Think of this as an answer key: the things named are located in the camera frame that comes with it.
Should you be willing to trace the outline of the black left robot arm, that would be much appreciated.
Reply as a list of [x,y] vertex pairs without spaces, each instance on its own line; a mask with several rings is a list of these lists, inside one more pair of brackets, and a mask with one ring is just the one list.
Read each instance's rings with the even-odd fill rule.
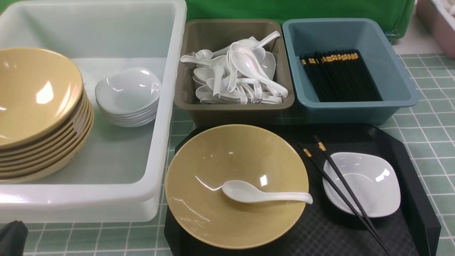
[[0,255],[22,256],[29,230],[22,221],[13,221],[0,230]]

